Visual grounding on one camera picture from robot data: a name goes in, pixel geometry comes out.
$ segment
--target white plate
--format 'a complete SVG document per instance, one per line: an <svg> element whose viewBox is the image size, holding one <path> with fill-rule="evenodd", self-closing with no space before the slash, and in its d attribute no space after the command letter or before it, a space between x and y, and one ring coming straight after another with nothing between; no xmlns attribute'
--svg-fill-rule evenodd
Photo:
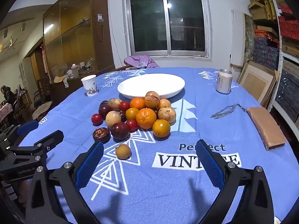
<svg viewBox="0 0 299 224"><path fill-rule="evenodd" d="M144 98L146 93L154 91L161 99L177 95L185 87L185 81L171 74L144 74L121 82L117 87L120 94L128 99Z"/></svg>

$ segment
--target paper cup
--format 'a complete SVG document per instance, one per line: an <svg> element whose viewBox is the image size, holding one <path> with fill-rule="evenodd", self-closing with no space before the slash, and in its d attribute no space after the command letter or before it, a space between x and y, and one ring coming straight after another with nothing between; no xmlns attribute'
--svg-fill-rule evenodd
<svg viewBox="0 0 299 224"><path fill-rule="evenodd" d="M81 82L86 90L87 96L95 96L98 93L97 83L95 81L96 75L83 77Z"/></svg>

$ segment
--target brown leather case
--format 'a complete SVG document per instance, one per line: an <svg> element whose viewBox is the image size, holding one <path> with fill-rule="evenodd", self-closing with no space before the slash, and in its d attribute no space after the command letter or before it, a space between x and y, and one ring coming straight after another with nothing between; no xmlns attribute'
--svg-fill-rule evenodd
<svg viewBox="0 0 299 224"><path fill-rule="evenodd" d="M257 128L267 150L283 147L286 137L264 107L248 108L247 113Z"/></svg>

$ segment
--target window frame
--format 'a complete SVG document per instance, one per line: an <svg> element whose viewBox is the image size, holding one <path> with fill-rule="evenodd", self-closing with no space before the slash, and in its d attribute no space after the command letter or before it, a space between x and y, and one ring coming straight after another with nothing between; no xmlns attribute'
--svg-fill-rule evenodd
<svg viewBox="0 0 299 224"><path fill-rule="evenodd" d="M125 37L126 37L126 46L127 46L128 55L192 56L192 57L195 56L195 57L211 58L212 29L211 29L211 21L210 21L210 8L209 8L208 0L201 0L201 2L202 2L202 10L204 15L205 51L171 50L170 25L169 25L167 0L163 0L164 16L165 16L165 23L166 23L167 50L135 52L132 14L131 14L131 2L130 0L123 0L124 26L125 26Z"/></svg>

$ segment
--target metal screw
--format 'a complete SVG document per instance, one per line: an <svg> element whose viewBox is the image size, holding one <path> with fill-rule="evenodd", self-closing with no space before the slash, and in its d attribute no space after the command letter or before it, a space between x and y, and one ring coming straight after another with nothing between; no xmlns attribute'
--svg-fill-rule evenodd
<svg viewBox="0 0 299 224"><path fill-rule="evenodd" d="M262 172L262 171L263 171L263 168L262 168L261 166L257 166L255 169L256 169L258 172Z"/></svg>
<svg viewBox="0 0 299 224"><path fill-rule="evenodd" d="M39 166L39 167L37 167L37 169L36 169L38 172L41 172L41 171L43 171L44 170L44 168L43 168L43 166Z"/></svg>
<svg viewBox="0 0 299 224"><path fill-rule="evenodd" d="M231 161L230 161L227 165L228 165L228 167L230 167L230 168L234 168L234 167L236 166L236 165L235 165L233 162L231 162Z"/></svg>
<svg viewBox="0 0 299 224"><path fill-rule="evenodd" d="M71 162L66 162L63 167L64 168L70 168L72 166L72 163Z"/></svg>

